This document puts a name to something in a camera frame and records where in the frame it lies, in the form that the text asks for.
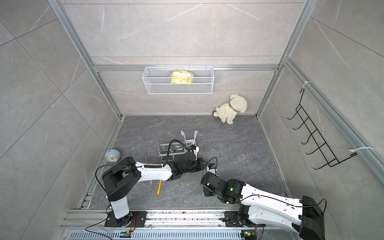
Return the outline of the dark grey toothbrush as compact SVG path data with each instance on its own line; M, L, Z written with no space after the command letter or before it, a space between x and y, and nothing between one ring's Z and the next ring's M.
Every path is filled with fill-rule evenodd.
M185 132L184 131L181 131L181 135L182 135L182 137L183 137L183 143L184 143L184 145L188 145L188 143L187 143L187 139L186 139L186 136L185 136Z

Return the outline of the yellow toothbrush pink bristles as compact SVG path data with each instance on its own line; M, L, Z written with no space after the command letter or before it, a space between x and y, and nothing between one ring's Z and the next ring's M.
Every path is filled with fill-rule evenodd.
M159 196L160 193L161 193L161 188L162 188L162 180L159 180L159 184L158 184L158 189L157 189L157 195Z

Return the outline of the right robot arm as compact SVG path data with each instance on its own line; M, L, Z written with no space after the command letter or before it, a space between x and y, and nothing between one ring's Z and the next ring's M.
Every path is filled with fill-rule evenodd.
M286 198L236 179L222 180L211 172L205 173L201 184L206 197L216 196L224 204L240 206L236 216L227 217L229 225L271 225L294 231L302 240L326 238L324 211L311 197Z

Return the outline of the white toothbrush holder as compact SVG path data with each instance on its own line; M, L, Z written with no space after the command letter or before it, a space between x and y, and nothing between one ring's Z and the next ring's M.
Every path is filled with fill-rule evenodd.
M188 143L187 147L193 145L192 142L193 142L193 139L192 140L187 140L187 143ZM159 156L161 157L163 162L166 160L168 146L169 146L169 144L160 144L160 146L159 146ZM197 150L194 151L194 154L196 156L197 156L199 150L200 149L197 146ZM169 156L169 160L168 161L173 161L176 158L176 156L184 155L186 153L187 153L187 150L180 143L177 143L177 142L175 143L174 142L174 143L172 143L172 146L171 146L170 156Z

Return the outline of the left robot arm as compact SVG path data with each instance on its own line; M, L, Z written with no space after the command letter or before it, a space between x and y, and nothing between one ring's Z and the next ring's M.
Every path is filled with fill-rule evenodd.
M102 177L96 178L112 208L107 213L105 227L143 227L147 212L133 214L128 203L128 193L140 182L173 181L183 174L203 171L207 168L207 162L197 157L198 152L199 148L193 143L171 140L162 164L141 163L126 157L109 165Z

